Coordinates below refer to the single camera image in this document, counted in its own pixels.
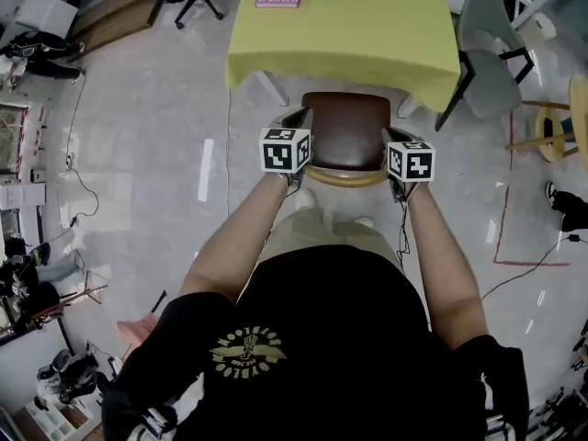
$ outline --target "brown seat cushion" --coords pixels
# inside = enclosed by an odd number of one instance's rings
[[[390,125],[390,101],[356,93],[314,92],[302,98],[314,110],[312,165],[369,172],[384,162],[382,128]]]

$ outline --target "graphic print on shirt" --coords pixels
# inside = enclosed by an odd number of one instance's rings
[[[225,378],[249,379],[267,372],[286,355],[280,349],[276,332],[260,326],[244,327],[218,341],[220,347],[211,349],[215,369]]]

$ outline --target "wooden stool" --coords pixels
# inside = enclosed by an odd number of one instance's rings
[[[547,101],[523,101],[524,105],[541,107],[537,113],[535,132],[537,139],[507,145],[506,150],[525,149],[538,146],[543,157],[551,163],[575,153],[580,153],[584,168],[588,170],[588,79],[574,75],[570,80],[570,104],[549,103]],[[556,109],[566,109],[571,113],[573,132],[563,132]],[[549,119],[553,126],[553,135],[545,137],[545,121]],[[575,140],[577,147],[565,150],[565,141]]]

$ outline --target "beige shorts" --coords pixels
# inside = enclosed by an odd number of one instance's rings
[[[320,245],[352,245],[379,254],[404,273],[394,250],[381,233],[355,222],[335,224],[331,231],[322,220],[321,210],[316,207],[294,212],[276,225],[269,234],[259,262]]]

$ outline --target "white sneaker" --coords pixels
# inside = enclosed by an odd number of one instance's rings
[[[354,222],[356,224],[365,225],[366,227],[369,227],[369,229],[374,228],[374,221],[372,219],[370,219],[369,217],[360,217],[359,219],[354,220]]]
[[[314,196],[308,189],[301,189],[294,197],[294,210],[314,208]]]

